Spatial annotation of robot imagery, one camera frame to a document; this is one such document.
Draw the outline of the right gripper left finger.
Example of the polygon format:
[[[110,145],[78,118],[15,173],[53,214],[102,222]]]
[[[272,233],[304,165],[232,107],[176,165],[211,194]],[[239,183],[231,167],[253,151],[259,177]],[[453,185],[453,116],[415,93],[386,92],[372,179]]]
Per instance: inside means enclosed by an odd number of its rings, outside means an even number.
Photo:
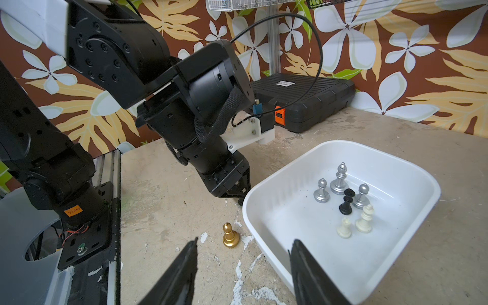
[[[192,304],[198,271],[198,239],[189,241],[139,304]]]

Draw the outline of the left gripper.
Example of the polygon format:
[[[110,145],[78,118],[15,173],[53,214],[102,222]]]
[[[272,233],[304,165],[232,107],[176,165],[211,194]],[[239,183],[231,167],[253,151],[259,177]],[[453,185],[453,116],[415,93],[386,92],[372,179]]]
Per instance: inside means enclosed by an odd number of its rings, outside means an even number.
[[[179,156],[194,166],[214,197],[242,200],[251,189],[249,162],[240,152],[229,152],[221,138],[206,143],[194,139]]]

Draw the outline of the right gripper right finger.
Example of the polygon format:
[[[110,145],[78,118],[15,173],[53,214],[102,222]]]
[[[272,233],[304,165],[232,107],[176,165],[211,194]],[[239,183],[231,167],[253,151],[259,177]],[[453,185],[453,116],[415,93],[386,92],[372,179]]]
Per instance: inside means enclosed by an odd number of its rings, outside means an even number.
[[[301,240],[288,254],[297,304],[351,304]]]

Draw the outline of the white pawn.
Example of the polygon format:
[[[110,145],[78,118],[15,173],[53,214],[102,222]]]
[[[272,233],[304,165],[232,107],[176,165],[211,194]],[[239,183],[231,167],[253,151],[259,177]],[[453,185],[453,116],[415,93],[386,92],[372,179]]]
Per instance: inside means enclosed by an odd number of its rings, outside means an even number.
[[[341,221],[341,225],[337,228],[337,234],[344,239],[350,238],[352,235],[351,225],[352,223],[349,218],[343,218]]]

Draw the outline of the white chess piece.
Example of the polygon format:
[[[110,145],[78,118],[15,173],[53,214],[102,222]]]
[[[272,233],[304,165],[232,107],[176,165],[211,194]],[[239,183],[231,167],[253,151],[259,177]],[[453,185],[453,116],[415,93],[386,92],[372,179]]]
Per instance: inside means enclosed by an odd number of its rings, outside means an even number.
[[[356,221],[356,229],[361,232],[368,234],[372,231],[372,219],[375,213],[372,204],[369,204],[363,208],[360,218]]]

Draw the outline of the black chess pawn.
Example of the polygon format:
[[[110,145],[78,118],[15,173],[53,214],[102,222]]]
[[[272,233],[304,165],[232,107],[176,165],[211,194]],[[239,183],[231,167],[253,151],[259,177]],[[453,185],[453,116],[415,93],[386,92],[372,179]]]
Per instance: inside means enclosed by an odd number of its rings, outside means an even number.
[[[340,213],[347,216],[353,212],[352,203],[354,201],[354,197],[355,192],[352,189],[348,188],[344,190],[344,202],[339,206]]]

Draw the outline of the silver pawn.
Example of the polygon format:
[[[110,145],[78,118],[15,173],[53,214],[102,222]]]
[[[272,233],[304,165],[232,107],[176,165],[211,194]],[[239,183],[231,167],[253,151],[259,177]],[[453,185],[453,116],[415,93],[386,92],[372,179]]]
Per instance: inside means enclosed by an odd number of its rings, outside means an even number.
[[[330,194],[326,190],[327,181],[321,178],[318,181],[318,189],[314,191],[314,199],[319,203],[327,203],[330,200]]]
[[[353,200],[353,205],[356,208],[361,210],[363,210],[364,207],[370,205],[371,202],[367,198],[368,194],[369,194],[369,186],[366,183],[361,184],[358,188],[358,194],[355,196]]]

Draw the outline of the tall silver chess piece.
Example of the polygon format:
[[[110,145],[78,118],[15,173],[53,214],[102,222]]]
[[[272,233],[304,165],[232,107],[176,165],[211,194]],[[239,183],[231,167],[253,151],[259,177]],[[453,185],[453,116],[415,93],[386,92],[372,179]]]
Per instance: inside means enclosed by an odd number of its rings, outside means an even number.
[[[349,188],[346,178],[347,178],[347,166],[345,162],[342,162],[338,166],[338,171],[336,173],[336,179],[330,183],[330,189],[334,194],[342,195],[344,191]]]

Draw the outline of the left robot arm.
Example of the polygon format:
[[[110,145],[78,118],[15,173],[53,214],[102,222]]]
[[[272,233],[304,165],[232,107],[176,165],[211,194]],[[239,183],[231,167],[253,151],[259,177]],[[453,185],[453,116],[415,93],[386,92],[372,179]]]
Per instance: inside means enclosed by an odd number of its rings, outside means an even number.
[[[222,135],[254,93],[228,40],[180,60],[141,16],[112,1],[2,1],[1,11],[123,109],[136,106],[136,125],[161,135],[179,163],[194,166],[212,195],[245,198],[249,163],[228,149]],[[5,67],[1,161],[34,207],[55,211],[72,229],[60,270],[114,247],[114,202],[92,185],[90,154],[48,120]]]

